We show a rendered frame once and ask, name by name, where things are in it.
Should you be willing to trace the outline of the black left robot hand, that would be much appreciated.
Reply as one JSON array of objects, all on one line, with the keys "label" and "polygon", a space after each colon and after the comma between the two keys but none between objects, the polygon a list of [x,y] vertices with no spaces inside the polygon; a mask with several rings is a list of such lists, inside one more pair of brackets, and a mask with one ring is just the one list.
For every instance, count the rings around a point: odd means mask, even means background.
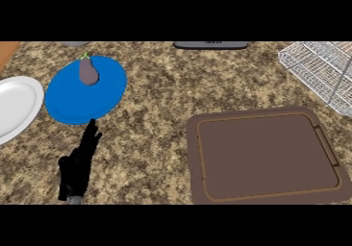
[{"label": "black left robot hand", "polygon": [[70,156],[64,156],[58,160],[61,174],[60,201],[67,201],[70,196],[85,197],[89,188],[92,156],[101,137],[103,133],[98,132],[95,120],[91,120],[79,147],[73,150]]}]

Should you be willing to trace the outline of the brown square tray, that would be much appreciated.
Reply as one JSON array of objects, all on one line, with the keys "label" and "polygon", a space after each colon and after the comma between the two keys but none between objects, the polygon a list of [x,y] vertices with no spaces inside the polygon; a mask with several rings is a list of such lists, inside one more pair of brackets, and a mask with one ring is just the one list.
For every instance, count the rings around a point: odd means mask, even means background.
[{"label": "brown square tray", "polygon": [[187,139],[197,204],[326,204],[352,197],[351,179],[311,109],[196,115]]}]

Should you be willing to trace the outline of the blue oval plate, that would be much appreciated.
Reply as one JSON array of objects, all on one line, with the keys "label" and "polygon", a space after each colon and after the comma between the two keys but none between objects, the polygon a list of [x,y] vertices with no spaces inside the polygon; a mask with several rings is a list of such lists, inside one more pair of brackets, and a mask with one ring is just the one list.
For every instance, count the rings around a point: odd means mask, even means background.
[{"label": "blue oval plate", "polygon": [[88,86],[82,82],[80,61],[75,60],[58,70],[46,90],[49,116],[69,125],[101,118],[120,103],[128,86],[120,62],[106,56],[89,58],[100,75],[97,84]]}]

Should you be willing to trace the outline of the white round plate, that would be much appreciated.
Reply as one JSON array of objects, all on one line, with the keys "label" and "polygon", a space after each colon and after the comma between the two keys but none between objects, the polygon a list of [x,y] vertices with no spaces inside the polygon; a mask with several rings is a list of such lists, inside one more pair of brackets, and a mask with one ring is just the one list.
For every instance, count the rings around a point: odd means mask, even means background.
[{"label": "white round plate", "polygon": [[45,101],[41,82],[27,76],[0,81],[0,145],[30,126]]}]

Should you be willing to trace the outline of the purple eggplant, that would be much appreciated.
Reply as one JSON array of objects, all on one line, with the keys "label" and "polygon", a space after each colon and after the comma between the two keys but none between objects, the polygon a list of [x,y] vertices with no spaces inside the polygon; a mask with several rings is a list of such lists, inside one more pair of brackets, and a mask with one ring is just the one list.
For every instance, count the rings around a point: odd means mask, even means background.
[{"label": "purple eggplant", "polygon": [[94,86],[100,80],[100,74],[92,65],[89,55],[83,55],[80,58],[80,80],[86,86]]}]

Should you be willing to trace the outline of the dark grey flat appliance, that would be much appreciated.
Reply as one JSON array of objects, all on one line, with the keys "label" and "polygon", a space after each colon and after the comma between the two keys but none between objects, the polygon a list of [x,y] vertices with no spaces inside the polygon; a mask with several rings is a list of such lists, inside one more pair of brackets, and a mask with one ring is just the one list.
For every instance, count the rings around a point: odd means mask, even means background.
[{"label": "dark grey flat appliance", "polygon": [[174,45],[180,49],[193,50],[236,50],[249,46],[248,41],[175,41]]}]

